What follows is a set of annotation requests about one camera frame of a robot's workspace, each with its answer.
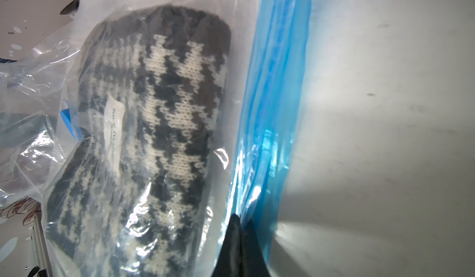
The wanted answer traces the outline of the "houndstooth black white scarf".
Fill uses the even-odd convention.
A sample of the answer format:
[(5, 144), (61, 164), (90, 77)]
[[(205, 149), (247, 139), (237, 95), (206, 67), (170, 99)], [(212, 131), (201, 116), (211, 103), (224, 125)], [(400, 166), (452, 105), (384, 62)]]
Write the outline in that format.
[(231, 30), (155, 6), (108, 18), (75, 64), (82, 140), (53, 185), (45, 234), (65, 277), (188, 277)]

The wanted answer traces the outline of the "clear vacuum bag blue zipper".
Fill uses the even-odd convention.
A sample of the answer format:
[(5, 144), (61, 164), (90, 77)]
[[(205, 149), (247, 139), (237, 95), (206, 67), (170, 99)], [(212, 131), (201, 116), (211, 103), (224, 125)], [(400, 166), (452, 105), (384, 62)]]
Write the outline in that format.
[(231, 30), (195, 263), (211, 277), (231, 215), (252, 221), (268, 267), (306, 69), (312, 0), (1, 0), (1, 275), (64, 277), (45, 234), (53, 185), (82, 140), (75, 64), (94, 27), (155, 6), (210, 12)]

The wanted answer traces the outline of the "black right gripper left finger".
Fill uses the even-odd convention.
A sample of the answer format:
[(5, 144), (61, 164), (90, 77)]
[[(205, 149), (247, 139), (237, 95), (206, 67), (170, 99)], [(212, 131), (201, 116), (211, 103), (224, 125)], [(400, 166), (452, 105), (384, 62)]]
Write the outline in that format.
[(241, 276), (241, 226), (240, 218), (231, 215), (214, 272), (211, 277)]

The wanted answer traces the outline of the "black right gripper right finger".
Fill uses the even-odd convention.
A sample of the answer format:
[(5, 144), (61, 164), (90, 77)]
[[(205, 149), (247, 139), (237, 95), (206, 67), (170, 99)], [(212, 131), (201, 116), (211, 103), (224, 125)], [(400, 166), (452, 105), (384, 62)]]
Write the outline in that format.
[(252, 221), (241, 231), (241, 277), (270, 277)]

